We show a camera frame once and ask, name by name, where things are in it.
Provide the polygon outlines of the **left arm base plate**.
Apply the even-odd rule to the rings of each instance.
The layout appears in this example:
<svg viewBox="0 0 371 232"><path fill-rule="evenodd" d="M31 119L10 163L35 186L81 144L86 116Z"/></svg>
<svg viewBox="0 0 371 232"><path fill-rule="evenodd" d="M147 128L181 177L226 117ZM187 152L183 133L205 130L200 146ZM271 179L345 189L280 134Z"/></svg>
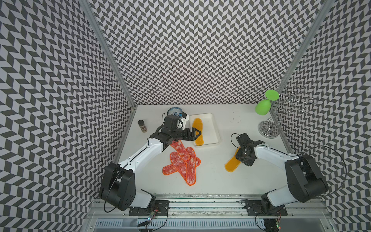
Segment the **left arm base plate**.
<svg viewBox="0 0 371 232"><path fill-rule="evenodd" d="M167 216L169 204L170 201L168 200L155 200L147 208L131 207L129 209L129 216L149 216L153 211L156 211L156 216Z"/></svg>

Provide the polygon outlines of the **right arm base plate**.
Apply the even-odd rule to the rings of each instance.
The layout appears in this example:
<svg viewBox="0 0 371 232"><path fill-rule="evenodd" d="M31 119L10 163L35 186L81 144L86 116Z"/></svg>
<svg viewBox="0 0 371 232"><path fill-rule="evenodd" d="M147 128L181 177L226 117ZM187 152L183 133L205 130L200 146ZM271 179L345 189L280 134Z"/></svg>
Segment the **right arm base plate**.
<svg viewBox="0 0 371 232"><path fill-rule="evenodd" d="M284 205L273 206L267 200L243 200L243 204L249 216L287 216L288 212Z"/></svg>

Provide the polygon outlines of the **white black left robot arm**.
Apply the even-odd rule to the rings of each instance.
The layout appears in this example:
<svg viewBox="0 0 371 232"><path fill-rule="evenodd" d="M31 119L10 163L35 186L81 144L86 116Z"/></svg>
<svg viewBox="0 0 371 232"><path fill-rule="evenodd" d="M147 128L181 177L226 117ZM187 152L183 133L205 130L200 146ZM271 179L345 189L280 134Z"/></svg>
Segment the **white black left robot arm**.
<svg viewBox="0 0 371 232"><path fill-rule="evenodd" d="M173 142L195 141L202 135L196 128L186 128L188 120L189 116L167 115L142 148L119 164L110 163L104 171L99 197L121 211L130 207L152 211L156 197L136 188L135 174Z"/></svg>

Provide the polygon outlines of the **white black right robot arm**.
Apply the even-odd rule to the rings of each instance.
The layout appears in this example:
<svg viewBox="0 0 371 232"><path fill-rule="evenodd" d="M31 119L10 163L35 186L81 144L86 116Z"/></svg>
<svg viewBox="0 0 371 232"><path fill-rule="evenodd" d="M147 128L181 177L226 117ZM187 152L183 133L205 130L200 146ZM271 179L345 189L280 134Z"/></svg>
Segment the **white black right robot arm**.
<svg viewBox="0 0 371 232"><path fill-rule="evenodd" d="M253 141L246 134L236 137L239 148L236 159L246 166L256 160L265 160L286 172L287 184L269 191L261 200L243 200L249 216L287 216L287 204L305 203L329 190L315 159L310 155L291 155L265 145L264 141Z"/></svg>

